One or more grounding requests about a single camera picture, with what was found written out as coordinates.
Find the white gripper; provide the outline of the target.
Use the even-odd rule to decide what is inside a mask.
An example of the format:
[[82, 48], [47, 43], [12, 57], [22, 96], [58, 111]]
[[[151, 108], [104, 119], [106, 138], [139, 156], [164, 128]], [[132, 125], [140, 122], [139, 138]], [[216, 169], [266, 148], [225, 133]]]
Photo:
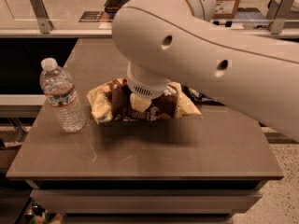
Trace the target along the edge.
[[127, 67], [127, 84], [131, 92], [130, 103], [133, 110], [143, 113], [151, 104], [151, 99], [160, 97], [170, 80], [161, 77], [132, 62]]

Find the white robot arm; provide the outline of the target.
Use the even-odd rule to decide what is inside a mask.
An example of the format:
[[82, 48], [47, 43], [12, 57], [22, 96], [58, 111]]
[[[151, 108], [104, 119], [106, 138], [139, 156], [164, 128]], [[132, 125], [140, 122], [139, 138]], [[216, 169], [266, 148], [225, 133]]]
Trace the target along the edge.
[[130, 0], [112, 22], [130, 90], [159, 97], [171, 81], [299, 141], [299, 44], [211, 23], [216, 0]]

